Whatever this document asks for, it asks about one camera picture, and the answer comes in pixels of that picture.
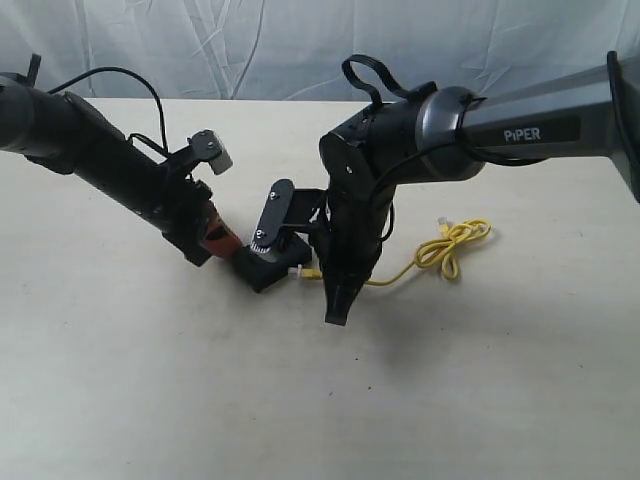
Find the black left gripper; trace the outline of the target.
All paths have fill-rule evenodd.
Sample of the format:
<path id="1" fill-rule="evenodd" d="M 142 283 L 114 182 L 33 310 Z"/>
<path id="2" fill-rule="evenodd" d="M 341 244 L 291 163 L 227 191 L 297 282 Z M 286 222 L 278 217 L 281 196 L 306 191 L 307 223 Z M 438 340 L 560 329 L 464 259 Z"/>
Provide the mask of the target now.
<path id="1" fill-rule="evenodd" d="M 204 182 L 179 178 L 162 190 L 150 217 L 163 238 L 195 266 L 202 266 L 212 255 L 230 260 L 243 247 L 209 201 L 211 196 Z"/>

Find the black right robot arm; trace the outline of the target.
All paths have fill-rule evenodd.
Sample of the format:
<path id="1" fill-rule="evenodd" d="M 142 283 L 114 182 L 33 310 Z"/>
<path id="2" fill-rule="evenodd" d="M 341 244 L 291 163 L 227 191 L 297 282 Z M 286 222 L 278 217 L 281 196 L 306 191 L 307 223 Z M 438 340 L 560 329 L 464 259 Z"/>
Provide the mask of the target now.
<path id="1" fill-rule="evenodd" d="M 427 83 L 395 88 L 323 135 L 329 182 L 312 245 L 325 320 L 344 325 L 382 253 L 398 186 L 465 181 L 488 164 L 608 158 L 639 190 L 639 60 L 609 52 L 603 65 L 495 97 Z"/>

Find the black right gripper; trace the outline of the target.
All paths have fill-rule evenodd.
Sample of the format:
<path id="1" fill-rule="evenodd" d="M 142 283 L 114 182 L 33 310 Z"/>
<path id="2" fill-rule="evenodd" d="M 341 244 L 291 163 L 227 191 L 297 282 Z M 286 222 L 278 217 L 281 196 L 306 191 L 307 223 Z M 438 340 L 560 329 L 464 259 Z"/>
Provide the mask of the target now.
<path id="1" fill-rule="evenodd" d="M 361 198 L 338 187 L 326 190 L 311 244 L 322 271 L 327 324 L 346 325 L 353 303 L 371 277 L 382 252 L 394 194 L 393 187 Z"/>

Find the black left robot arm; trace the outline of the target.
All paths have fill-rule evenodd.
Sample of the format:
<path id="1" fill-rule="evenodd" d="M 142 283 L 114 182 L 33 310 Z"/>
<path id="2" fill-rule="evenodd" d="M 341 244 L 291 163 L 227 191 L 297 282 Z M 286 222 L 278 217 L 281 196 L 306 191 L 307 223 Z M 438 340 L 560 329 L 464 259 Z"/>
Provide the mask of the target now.
<path id="1" fill-rule="evenodd" d="M 158 229 L 190 263 L 230 260 L 242 241 L 222 219 L 208 185 L 192 176 L 201 163 L 214 174 L 232 160 L 210 129 L 196 132 L 175 151 L 148 137 L 141 141 L 163 157 L 157 163 L 95 107 L 64 86 L 35 86 L 41 58 L 26 74 L 1 75 L 1 148 L 59 175 L 76 175 Z"/>

